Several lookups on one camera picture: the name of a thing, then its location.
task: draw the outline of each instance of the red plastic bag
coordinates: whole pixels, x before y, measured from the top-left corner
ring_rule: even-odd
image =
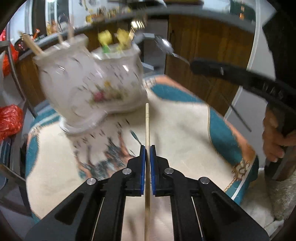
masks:
[[[17,105],[0,108],[0,140],[18,133],[23,125],[23,111]]]
[[[4,41],[6,40],[6,29],[3,30],[3,32],[0,35],[0,41]],[[12,53],[12,58],[13,61],[16,62],[18,59],[18,51],[15,50],[14,46],[12,44],[10,44],[10,48],[11,48],[11,53]],[[10,64],[8,61],[8,55],[6,54],[3,60],[3,75],[7,76],[10,73]]]

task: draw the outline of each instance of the finger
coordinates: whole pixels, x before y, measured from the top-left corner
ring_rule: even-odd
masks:
[[[283,146],[296,146],[296,133],[287,135],[284,139]]]
[[[266,108],[264,119],[266,119],[266,122],[268,122],[274,128],[277,128],[279,126],[276,116],[269,108]]]
[[[283,158],[285,155],[284,150],[280,146],[273,143],[264,143],[263,150],[265,153],[271,153],[278,158]]]
[[[283,135],[271,126],[265,127],[262,138],[264,142],[271,142],[279,146],[283,146],[286,143]]]
[[[278,158],[275,155],[271,154],[271,153],[267,153],[267,154],[265,153],[265,155],[266,155],[267,160],[269,160],[271,162],[277,162],[278,161]]]
[[[264,117],[264,119],[263,119],[263,126],[264,127],[267,127],[267,126],[270,126],[271,124],[270,124],[270,122],[269,122],[269,119],[267,118],[267,117]]]

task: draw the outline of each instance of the metal rod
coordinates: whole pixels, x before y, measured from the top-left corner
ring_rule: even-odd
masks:
[[[0,173],[10,182],[14,182],[20,187],[26,187],[26,180],[3,164],[0,164]]]
[[[214,87],[214,85],[204,76],[202,75],[202,77],[212,86]],[[248,129],[249,132],[252,132],[252,129],[248,126],[248,124],[245,122],[245,120],[242,118],[242,116],[238,113],[238,111],[235,109],[235,107],[229,102],[228,99],[226,99],[226,97],[218,91],[218,94],[220,97],[222,97],[222,99],[226,102],[226,104],[228,104],[230,106],[230,108],[234,111],[234,113],[236,114],[236,116],[240,119],[240,121],[243,123],[243,125]]]

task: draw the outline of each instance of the blue gripper pad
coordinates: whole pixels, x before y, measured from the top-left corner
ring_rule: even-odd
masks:
[[[151,166],[151,185],[152,185],[152,194],[156,194],[156,185],[155,185],[155,169],[154,169],[154,155],[153,148],[150,146],[150,166]]]
[[[145,160],[146,160],[146,148],[145,146],[141,146],[140,154],[141,155],[141,162],[142,162],[142,171],[141,171],[141,195],[144,194],[144,183],[145,183]]]

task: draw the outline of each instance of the yellow flower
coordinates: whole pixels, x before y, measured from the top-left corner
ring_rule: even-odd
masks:
[[[112,43],[112,35],[108,30],[103,31],[101,33],[98,33],[98,40],[101,43],[101,45],[103,45],[103,46],[111,44]]]
[[[128,42],[128,35],[129,35],[129,32],[127,32],[127,31],[125,31],[125,30],[123,30],[123,29],[118,29],[117,30],[117,39],[118,39],[118,41],[119,41],[119,43],[121,44],[121,45],[126,45],[127,44],[127,42]]]
[[[104,86],[107,88],[107,87],[111,87],[111,82],[110,81],[108,81],[108,80],[106,80],[105,82],[104,82]]]

